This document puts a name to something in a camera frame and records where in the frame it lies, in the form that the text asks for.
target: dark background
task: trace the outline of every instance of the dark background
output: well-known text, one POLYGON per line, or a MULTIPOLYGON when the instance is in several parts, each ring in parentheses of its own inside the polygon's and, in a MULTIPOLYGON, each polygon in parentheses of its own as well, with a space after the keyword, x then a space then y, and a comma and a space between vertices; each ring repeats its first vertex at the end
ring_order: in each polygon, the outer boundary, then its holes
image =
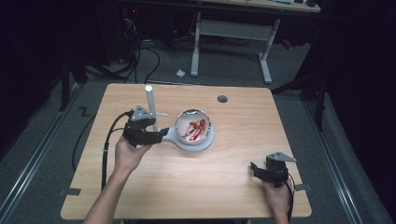
MULTIPOLYGON (((276 41, 286 38, 294 45, 313 44, 296 78, 328 74, 327 90, 346 135, 381 201, 396 220, 391 209, 396 200, 395 1, 323 1, 319 5, 321 14, 347 16, 348 22, 324 23, 318 28, 312 23, 286 21, 279 27, 276 41)), ((111 45, 121 38, 115 35, 122 29, 117 19, 120 11, 117 7, 109 11, 113 13, 106 18, 100 7, 89 3, 1 3, 1 158, 30 116, 50 96, 63 71, 66 52, 84 55, 99 64, 124 57, 122 44, 111 45), (87 39, 89 44, 82 44, 87 39)), ((190 26, 180 17, 192 17, 191 12, 173 10, 143 12, 149 15, 141 24, 147 34, 169 44, 176 37, 173 29, 184 34, 190 26)))

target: desk leg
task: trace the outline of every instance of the desk leg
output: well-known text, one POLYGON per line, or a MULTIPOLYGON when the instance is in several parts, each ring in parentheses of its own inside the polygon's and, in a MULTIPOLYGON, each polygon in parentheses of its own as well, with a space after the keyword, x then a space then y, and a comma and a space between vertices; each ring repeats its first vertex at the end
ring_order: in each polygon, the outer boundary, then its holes
POLYGON ((201 32, 201 12, 197 12, 197 22, 195 27, 195 46, 194 46, 194 52, 192 53, 192 62, 191 62, 192 77, 198 77, 200 32, 201 32))
POLYGON ((276 19, 274 22, 274 25, 272 26, 271 32, 268 36, 265 52, 259 54, 260 65, 262 66, 262 75, 264 76, 264 82, 266 84, 272 83, 270 70, 268 69, 267 57, 270 52, 271 46, 274 42, 274 38, 275 38, 277 27, 279 26, 279 23, 280 23, 280 19, 276 19))

